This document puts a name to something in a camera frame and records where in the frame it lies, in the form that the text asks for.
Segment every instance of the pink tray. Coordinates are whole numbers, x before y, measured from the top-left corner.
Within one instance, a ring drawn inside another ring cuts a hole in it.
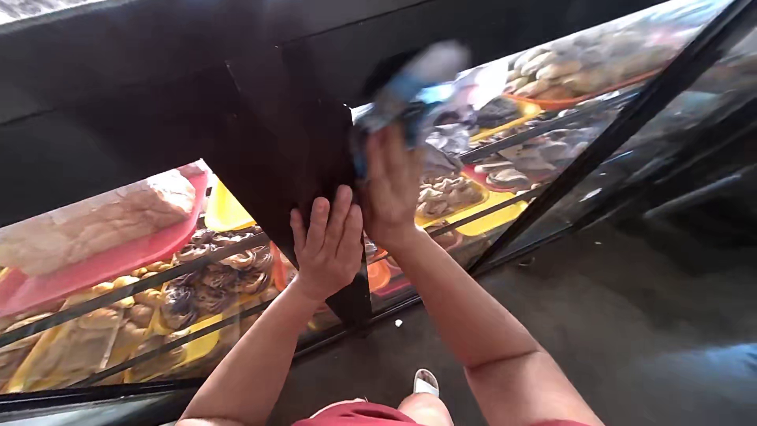
[[[0,317],[26,311],[44,302],[62,299],[77,290],[91,287],[112,277],[129,274],[141,266],[168,258],[181,249],[195,232],[205,199],[207,173],[192,176],[189,182],[195,187],[195,205],[192,214],[183,222],[105,250],[49,274],[28,277],[20,270],[11,269],[0,281]]]

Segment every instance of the hand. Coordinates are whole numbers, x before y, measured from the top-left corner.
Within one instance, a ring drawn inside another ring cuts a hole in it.
[[[307,236],[302,214],[297,209],[291,211],[294,253],[300,272],[290,285],[316,302],[323,302],[347,286],[360,269],[365,250],[360,242],[363,216],[360,207],[351,203],[352,190],[346,185],[337,189],[330,214],[329,201],[316,198]]]
[[[408,244],[419,232],[415,213],[421,155],[421,149],[405,148],[398,125],[368,136],[368,183],[361,197],[363,218],[368,236],[389,252]]]

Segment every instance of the concrete floor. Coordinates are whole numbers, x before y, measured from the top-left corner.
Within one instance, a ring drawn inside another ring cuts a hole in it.
[[[606,424],[757,424],[753,251],[670,244],[602,224],[533,256],[528,267],[508,265],[479,282]],[[419,367],[436,374],[456,424],[486,424],[421,305],[300,360],[269,423],[358,396],[397,406]]]

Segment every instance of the white sandal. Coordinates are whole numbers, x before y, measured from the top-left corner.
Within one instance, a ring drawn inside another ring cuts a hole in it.
[[[433,396],[439,396],[439,382],[436,377],[425,368],[416,371],[415,380],[413,381],[413,393],[430,393]]]

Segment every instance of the red shirt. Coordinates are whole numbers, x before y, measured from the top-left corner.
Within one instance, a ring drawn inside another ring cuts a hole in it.
[[[417,424],[397,409],[374,403],[348,403],[329,407],[312,418],[296,421],[292,426],[401,426]],[[540,421],[532,426],[587,426],[570,420]]]

